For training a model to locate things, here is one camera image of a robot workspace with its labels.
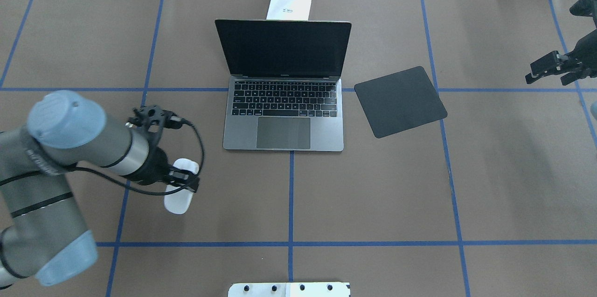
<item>black cable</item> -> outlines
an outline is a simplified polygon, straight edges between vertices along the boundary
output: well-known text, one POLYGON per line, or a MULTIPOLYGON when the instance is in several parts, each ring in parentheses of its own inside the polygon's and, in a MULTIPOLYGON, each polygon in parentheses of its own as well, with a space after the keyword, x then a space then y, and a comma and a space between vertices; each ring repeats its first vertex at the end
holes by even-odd
MULTIPOLYGON (((151 192, 151 191, 145 191, 142 189, 138 189, 138 188, 134 188, 130 185, 127 185, 125 183, 119 182, 118 180, 115 180, 114 178, 112 178, 111 176, 108 176, 107 174, 103 174, 99 171, 93 170, 93 169, 89 169, 87 167, 71 167, 71 168, 67 168, 68 171, 85 171, 85 172, 90 172, 93 173, 97 176, 100 176, 102 178, 104 178, 105 180, 109 180, 112 183, 122 186, 123 188, 129 189, 133 192, 137 192, 137 193, 142 193, 142 194, 147 194, 147 195, 169 195, 169 194, 173 194, 173 193, 177 193, 180 192, 184 189, 186 189, 188 187, 188 185, 183 185, 180 188, 177 189, 173 189, 172 191, 167 191, 167 192, 151 192)), ((24 174, 19 174, 19 176, 14 176, 11 178, 6 178, 6 180, 2 180, 0 181, 0 186, 6 185, 10 182, 14 182, 15 180, 22 180, 23 178, 28 178, 28 177, 32 177, 32 176, 38 176, 39 174, 43 174, 41 171, 31 171, 31 172, 27 172, 24 174)))

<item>keyboard key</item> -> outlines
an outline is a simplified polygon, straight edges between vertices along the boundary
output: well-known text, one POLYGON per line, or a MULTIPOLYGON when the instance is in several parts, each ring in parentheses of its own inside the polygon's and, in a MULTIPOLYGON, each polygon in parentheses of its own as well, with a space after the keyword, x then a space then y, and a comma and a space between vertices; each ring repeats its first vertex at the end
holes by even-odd
POLYGON ((299 111, 263 110, 264 116, 272 117, 297 117, 299 111))

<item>electrical cable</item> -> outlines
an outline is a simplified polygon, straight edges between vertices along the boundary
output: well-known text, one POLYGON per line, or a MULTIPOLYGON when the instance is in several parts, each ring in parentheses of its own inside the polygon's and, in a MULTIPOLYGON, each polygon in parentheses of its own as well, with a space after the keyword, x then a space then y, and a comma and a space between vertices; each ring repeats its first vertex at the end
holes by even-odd
MULTIPOLYGON (((199 131, 197 129, 197 127, 194 126, 193 123, 191 123, 190 121, 186 120, 186 119, 182 119, 182 122, 186 125, 188 125, 189 127, 191 127, 194 131, 194 135, 197 138, 197 141, 199 142, 199 146, 201 147, 201 161, 199 163, 199 170, 196 174, 196 178, 199 177, 199 175, 201 174, 201 170, 203 169, 203 162, 205 161, 205 145, 203 144, 203 140, 201 139, 201 135, 199 134, 199 131)), ((138 188, 134 188, 131 185, 125 184, 123 182, 120 182, 119 180, 115 180, 114 178, 112 178, 111 176, 108 176, 107 174, 104 174, 102 172, 99 172, 97 170, 94 169, 89 169, 87 167, 66 167, 66 170, 68 170, 69 172, 72 171, 84 171, 84 172, 89 172, 92 174, 95 174, 96 176, 100 176, 102 178, 104 178, 105 180, 109 180, 110 182, 121 186, 125 189, 129 189, 130 191, 133 192, 137 192, 137 193, 141 193, 141 194, 146 194, 146 195, 159 195, 159 196, 164 196, 164 195, 170 195, 173 193, 177 193, 177 192, 181 192, 182 190, 186 189, 188 187, 188 184, 185 184, 177 189, 173 189, 172 191, 167 191, 167 192, 152 192, 152 191, 145 191, 142 189, 138 189, 138 188)), ((8 183, 14 182, 16 180, 22 180, 23 178, 28 178, 28 177, 33 177, 33 176, 38 176, 39 174, 43 174, 41 171, 31 171, 31 172, 26 172, 23 174, 19 174, 18 176, 13 176, 10 178, 6 178, 6 180, 0 180, 0 186, 6 185, 8 183)))

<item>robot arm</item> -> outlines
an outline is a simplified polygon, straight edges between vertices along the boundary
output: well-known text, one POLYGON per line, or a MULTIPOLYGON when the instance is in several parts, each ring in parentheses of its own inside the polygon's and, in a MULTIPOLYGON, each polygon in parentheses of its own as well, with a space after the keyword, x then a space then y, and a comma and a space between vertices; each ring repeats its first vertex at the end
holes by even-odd
MULTIPOLYGON (((597 0, 578 0, 570 7, 570 13, 576 16, 593 17, 597 27, 597 0)), ((531 73, 525 77, 527 84, 532 84, 544 76, 564 74, 562 85, 568 85, 578 79, 597 77, 597 30, 576 42, 574 50, 565 55, 552 51, 531 63, 531 73)))
POLYGON ((95 102, 56 91, 34 106, 27 125, 0 133, 0 180, 18 179, 0 187, 14 222, 0 234, 0 287, 32 275, 53 285, 95 263, 96 243, 64 176, 78 161, 141 185, 178 187, 168 193, 186 193, 186 207, 176 213, 185 212, 201 167, 188 159, 194 167, 187 170, 169 165, 157 143, 164 127, 186 121, 158 106, 134 111, 125 126, 95 102), (158 130, 149 131, 154 125, 158 130), (26 173, 35 175, 19 179, 26 173))

